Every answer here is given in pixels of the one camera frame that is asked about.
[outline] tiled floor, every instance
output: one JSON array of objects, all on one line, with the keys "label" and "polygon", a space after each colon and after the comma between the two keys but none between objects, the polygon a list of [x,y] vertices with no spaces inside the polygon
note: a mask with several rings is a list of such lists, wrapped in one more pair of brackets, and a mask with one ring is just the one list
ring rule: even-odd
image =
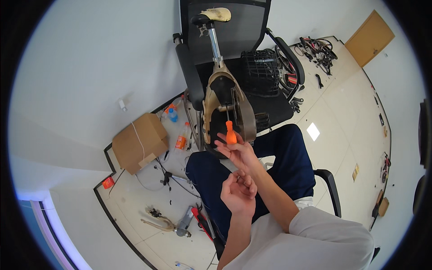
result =
[{"label": "tiled floor", "polygon": [[[285,124],[295,123],[302,130],[305,145],[314,169],[324,168],[333,173],[340,198],[342,217],[362,223],[369,228],[371,213],[376,197],[383,184],[380,170],[383,153],[390,150],[390,134],[384,138],[383,127],[378,115],[384,116],[381,105],[374,99],[374,90],[362,69],[355,62],[342,43],[329,38],[334,45],[338,60],[333,61],[332,76],[310,63],[306,57],[299,57],[306,74],[305,89],[296,97],[303,98],[300,113],[272,127],[276,129]],[[315,74],[319,74],[324,87],[319,89]],[[184,110],[179,110],[178,123],[169,120],[162,123],[168,131],[170,145],[173,146],[182,124],[187,120]],[[306,129],[311,123],[318,128],[320,135],[313,141]],[[114,164],[117,179],[121,170],[112,150],[108,151]],[[184,156],[171,154],[163,163],[164,167],[175,175],[185,177]],[[263,158],[262,163],[273,162],[274,157]],[[234,170],[229,161],[227,167]],[[359,165],[359,174],[353,181],[355,165]],[[180,220],[189,205],[195,206],[199,198],[191,195],[170,181],[172,190],[163,186],[161,170],[155,169],[155,161],[143,168],[137,177],[124,172],[111,194],[102,186],[98,188],[111,215],[126,237],[157,269],[175,269],[174,262],[180,261],[194,269],[216,269],[210,265],[215,249],[207,235],[192,220],[189,231],[192,237],[178,237],[174,232],[162,232],[140,219],[157,222],[145,211],[156,208],[174,224]],[[188,183],[181,183],[186,189],[198,195]],[[333,213],[331,198],[326,183],[316,178],[314,187],[314,205]]]}]

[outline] white shirt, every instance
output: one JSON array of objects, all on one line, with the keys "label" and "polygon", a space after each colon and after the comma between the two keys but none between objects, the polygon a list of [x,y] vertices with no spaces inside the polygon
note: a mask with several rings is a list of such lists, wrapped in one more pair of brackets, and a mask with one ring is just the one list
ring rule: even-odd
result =
[{"label": "white shirt", "polygon": [[366,269],[374,240],[362,224],[343,220],[312,206],[312,197],[294,201],[299,213],[289,234],[271,214],[252,224],[251,242],[223,269]]}]

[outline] wooden door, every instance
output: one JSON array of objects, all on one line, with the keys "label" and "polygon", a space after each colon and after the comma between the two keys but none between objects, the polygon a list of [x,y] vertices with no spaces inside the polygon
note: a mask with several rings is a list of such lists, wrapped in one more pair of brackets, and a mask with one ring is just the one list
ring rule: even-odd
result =
[{"label": "wooden door", "polygon": [[360,67],[364,67],[394,38],[385,21],[374,10],[360,28],[345,43]]}]

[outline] navy blue pants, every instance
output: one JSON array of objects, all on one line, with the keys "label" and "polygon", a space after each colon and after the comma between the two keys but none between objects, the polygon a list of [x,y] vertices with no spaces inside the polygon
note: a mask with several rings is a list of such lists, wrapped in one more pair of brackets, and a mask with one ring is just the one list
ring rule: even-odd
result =
[{"label": "navy blue pants", "polygon": [[[253,148],[258,158],[276,156],[273,167],[267,172],[291,199],[314,195],[314,172],[297,125],[288,124],[256,138]],[[220,199],[220,193],[222,182],[230,173],[210,152],[193,153],[186,166],[186,175],[200,193],[223,241],[228,237],[231,211]],[[269,213],[259,193],[258,190],[252,223]]]}]

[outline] chair armrest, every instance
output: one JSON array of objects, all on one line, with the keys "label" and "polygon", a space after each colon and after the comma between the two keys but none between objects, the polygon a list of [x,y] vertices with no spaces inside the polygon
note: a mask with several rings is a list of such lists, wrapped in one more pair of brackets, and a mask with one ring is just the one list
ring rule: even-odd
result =
[{"label": "chair armrest", "polygon": [[283,54],[288,58],[288,60],[294,65],[294,68],[297,72],[297,81],[299,85],[302,85],[305,83],[305,71],[303,69],[302,64],[300,63],[300,60],[297,58],[297,56],[292,52],[292,50],[288,47],[288,45],[285,43],[285,41],[280,37],[275,37],[273,35],[273,32],[270,30],[270,28],[266,29],[266,34],[273,39],[274,43],[280,48],[280,50],[283,52]]},{"label": "chair armrest", "polygon": [[342,217],[340,211],[339,195],[337,194],[336,183],[333,174],[328,170],[318,169],[314,170],[314,175],[321,177],[327,183],[328,191],[330,192],[331,202],[333,203],[334,215]]},{"label": "chair armrest", "polygon": [[175,46],[175,51],[177,52],[178,61],[183,71],[187,89],[189,90],[189,99],[191,100],[192,106],[195,110],[202,111],[204,100],[203,84],[201,83],[197,68],[192,61],[189,48],[180,41],[180,43]]}]

